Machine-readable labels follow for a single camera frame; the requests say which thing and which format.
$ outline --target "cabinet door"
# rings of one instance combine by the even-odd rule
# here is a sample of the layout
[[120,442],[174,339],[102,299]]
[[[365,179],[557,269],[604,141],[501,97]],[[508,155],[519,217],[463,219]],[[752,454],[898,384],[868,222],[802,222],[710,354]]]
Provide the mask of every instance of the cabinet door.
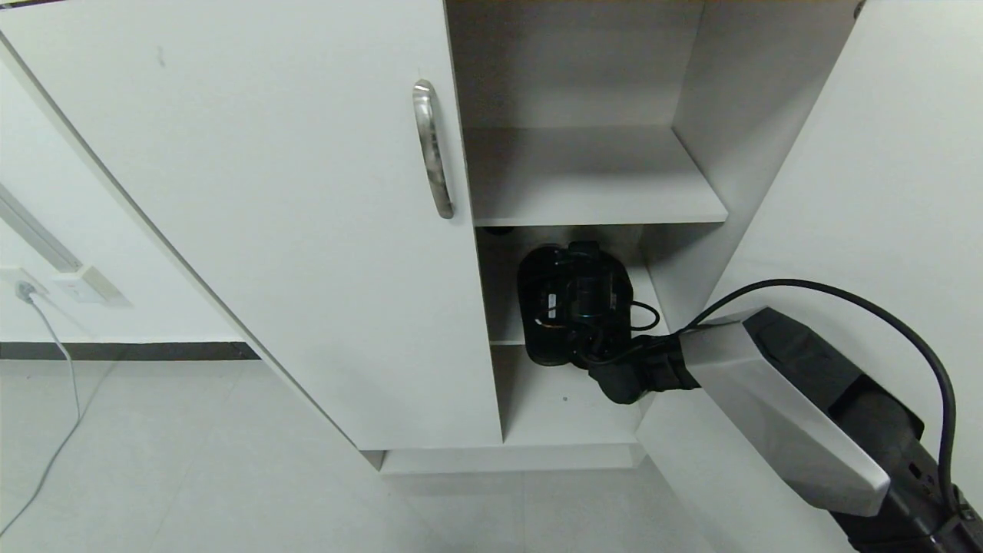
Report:
[[[64,2],[3,12],[0,31],[359,448],[501,442],[441,0]],[[420,79],[451,219],[421,154]]]
[[[711,301],[803,277],[860,294],[923,336],[959,405],[953,474],[983,498],[983,3],[870,1]],[[904,338],[856,306],[770,288],[722,310],[771,305],[809,325],[926,424],[939,386]],[[640,440],[720,551],[852,551],[791,492],[702,392],[655,397]]]

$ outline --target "wall outlet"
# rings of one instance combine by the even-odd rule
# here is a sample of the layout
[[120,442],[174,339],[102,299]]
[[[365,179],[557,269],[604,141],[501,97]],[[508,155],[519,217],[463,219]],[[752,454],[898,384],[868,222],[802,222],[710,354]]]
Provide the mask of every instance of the wall outlet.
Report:
[[100,291],[102,275],[95,267],[86,265],[75,273],[61,273],[51,281],[79,303],[106,303],[109,299]]
[[18,281],[23,280],[28,284],[34,286],[37,293],[44,295],[48,293],[48,289],[41,285],[41,283],[30,275],[27,271],[20,267],[0,267],[0,281],[7,282],[14,287],[17,285]]

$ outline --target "power cord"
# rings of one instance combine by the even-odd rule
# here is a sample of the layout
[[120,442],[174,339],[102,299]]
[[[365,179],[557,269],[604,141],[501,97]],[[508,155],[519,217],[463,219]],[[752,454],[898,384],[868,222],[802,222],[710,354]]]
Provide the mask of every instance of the power cord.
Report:
[[58,339],[58,335],[56,335],[54,329],[51,328],[51,323],[49,323],[48,318],[44,316],[44,312],[37,307],[37,304],[34,303],[34,299],[30,297],[31,294],[37,293],[37,290],[28,282],[19,281],[15,291],[17,293],[17,297],[27,303],[27,305],[34,308],[34,311],[36,311],[37,315],[41,318],[41,322],[44,323],[44,327],[48,330],[51,338],[54,339],[55,344],[58,345],[58,349],[61,349],[62,354],[65,355],[65,360],[68,361],[68,370],[72,375],[72,392],[75,394],[75,424],[72,425],[72,429],[68,431],[68,435],[65,436],[65,439],[62,440],[61,445],[58,446],[58,449],[55,450],[54,455],[51,456],[51,460],[48,461],[48,465],[44,468],[44,472],[41,473],[41,479],[37,482],[37,487],[34,488],[34,493],[30,496],[30,499],[24,503],[24,506],[17,511],[17,514],[14,515],[9,522],[7,522],[2,530],[0,530],[0,538],[7,533],[7,530],[10,529],[11,525],[13,525],[14,522],[16,522],[17,519],[24,514],[24,511],[30,507],[30,504],[37,499],[37,494],[41,492],[41,487],[44,486],[44,481],[48,479],[48,473],[51,471],[51,466],[55,463],[55,460],[58,459],[58,455],[61,453],[62,449],[65,448],[65,444],[67,444],[69,439],[72,438],[72,435],[75,434],[76,429],[79,428],[79,424],[82,422],[83,416],[85,416],[79,404],[79,384],[75,378],[75,365],[72,362],[72,355],[70,355],[68,349],[65,348],[65,344]]

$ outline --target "shelf compartment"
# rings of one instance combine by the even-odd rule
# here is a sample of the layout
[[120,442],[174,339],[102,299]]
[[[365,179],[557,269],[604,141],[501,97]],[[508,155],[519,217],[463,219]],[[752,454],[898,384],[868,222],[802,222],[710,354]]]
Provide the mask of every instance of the shelf compartment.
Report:
[[[486,249],[481,252],[482,288],[485,296],[485,316],[492,345],[522,345],[526,343],[519,311],[519,294],[516,273],[522,256],[527,252],[505,249]],[[637,250],[626,254],[611,252],[625,265],[634,288],[636,301],[647,303],[662,313],[649,272]],[[652,322],[652,314],[644,309],[631,310],[633,326],[641,327]],[[644,334],[668,334],[665,318]]]
[[668,126],[466,129],[476,226],[721,222]]
[[587,371],[537,365],[516,345],[494,346],[491,363],[505,446],[637,443],[640,405],[612,402]]

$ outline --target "white wall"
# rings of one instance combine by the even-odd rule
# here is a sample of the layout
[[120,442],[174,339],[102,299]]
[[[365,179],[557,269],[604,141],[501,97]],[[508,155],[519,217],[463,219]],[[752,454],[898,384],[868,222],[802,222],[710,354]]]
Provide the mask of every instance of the white wall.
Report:
[[[41,307],[67,341],[238,340],[109,196],[0,64],[0,182],[83,263],[133,305],[80,304],[57,290],[55,270],[0,221],[0,266],[23,267],[51,292]],[[34,312],[0,284],[0,341],[50,341]]]
[[[812,278],[867,297],[907,322],[952,375],[954,480],[977,507],[983,502],[981,28],[981,2],[869,2],[713,294],[717,299],[768,277]],[[938,451],[939,388],[903,338],[866,312],[808,290],[765,290],[731,309],[763,303],[810,325],[904,401],[927,425],[923,443]],[[850,550],[827,515],[788,501],[753,452],[729,447],[733,426],[697,402],[675,406],[708,422],[687,425],[675,437],[699,462],[660,468],[702,514],[718,550]],[[694,480],[699,485],[686,485]],[[804,540],[803,532],[818,537]]]
[[772,185],[853,28],[855,0],[709,2],[672,128],[727,207],[646,229],[671,329],[693,318]]

